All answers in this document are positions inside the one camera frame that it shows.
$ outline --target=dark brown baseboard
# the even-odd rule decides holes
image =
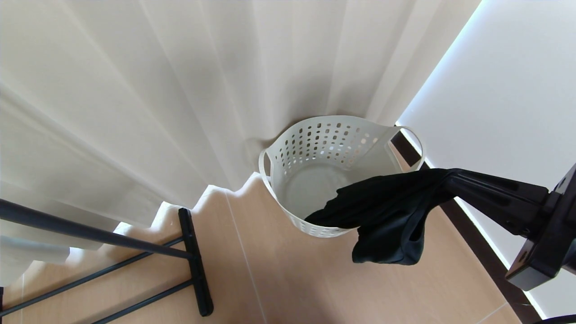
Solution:
[[[409,165],[414,165],[420,159],[420,154],[402,133],[398,133],[398,135],[392,139],[392,143]],[[430,167],[424,163],[422,168]],[[502,264],[502,261],[496,256],[496,253],[492,250],[484,236],[482,236],[472,220],[464,213],[456,201],[452,199],[440,205],[440,207],[466,243],[468,243],[520,321],[523,324],[532,324],[540,321],[540,315],[538,315],[523,291],[506,281],[506,267],[504,267],[504,264]]]

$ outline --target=black cloth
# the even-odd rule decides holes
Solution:
[[[424,249],[424,223],[432,208],[454,195],[442,184],[460,169],[426,169],[375,176],[337,190],[338,196],[306,221],[358,228],[355,263],[413,265]]]

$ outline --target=clothes rack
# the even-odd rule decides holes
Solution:
[[[196,240],[196,234],[194,232],[192,216],[188,209],[180,208],[178,210],[178,218],[180,220],[180,228],[182,230],[182,236],[177,239],[171,240],[170,242],[166,242],[163,245],[159,245],[146,242],[143,240],[129,238],[124,235],[104,231],[102,229],[93,228],[87,225],[75,223],[73,221],[65,220],[50,214],[40,212],[38,210],[14,204],[4,199],[0,199],[0,219],[2,220],[11,221],[13,223],[18,223],[21,225],[26,225],[38,229],[44,229],[46,231],[51,231],[59,234],[74,236],[76,238],[82,238],[100,243],[111,244],[114,246],[129,247],[144,251],[143,253],[140,253],[127,260],[109,266],[105,269],[99,270],[84,278],[73,281],[69,284],[66,284],[62,287],[44,293],[38,297],[34,297],[30,300],[22,302],[8,309],[2,308],[3,288],[0,288],[0,324],[2,323],[2,317],[5,315],[21,310],[24,307],[28,307],[42,300],[48,299],[49,297],[55,296],[59,293],[77,287],[90,280],[94,280],[114,270],[118,270],[138,260],[144,259],[154,253],[187,259],[188,265],[190,267],[191,279],[182,282],[181,284],[176,285],[170,289],[167,289],[161,293],[158,293],[150,298],[147,298],[139,303],[124,308],[123,310],[117,311],[99,321],[94,322],[93,324],[110,323],[115,319],[118,319],[126,314],[136,311],[146,305],[152,304],[157,300],[169,296],[190,285],[194,286],[196,302],[198,304],[198,310],[200,312],[200,315],[203,317],[209,316],[214,311],[214,305],[212,303],[212,298],[210,297],[210,290],[208,288],[208,282],[206,280],[204,267],[202,265],[202,257],[200,255],[200,248],[198,247],[198,241]],[[185,251],[171,247],[174,244],[180,243],[182,241],[184,242],[185,245]]]

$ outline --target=curtain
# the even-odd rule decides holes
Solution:
[[[0,195],[147,227],[162,201],[192,208],[208,184],[240,188],[294,122],[393,125],[479,1],[4,0]]]

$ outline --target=wooden floor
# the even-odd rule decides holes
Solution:
[[[259,178],[236,193],[213,191],[192,217],[214,313],[200,317],[188,287],[114,323],[519,323],[440,208],[429,215],[415,266],[352,263],[355,231],[331,239],[300,232]],[[159,243],[176,238],[177,209],[152,229],[126,234]],[[5,307],[136,253],[105,245],[63,266],[36,262],[5,289]],[[189,275],[186,261],[153,255],[12,313],[3,324],[91,323]]]

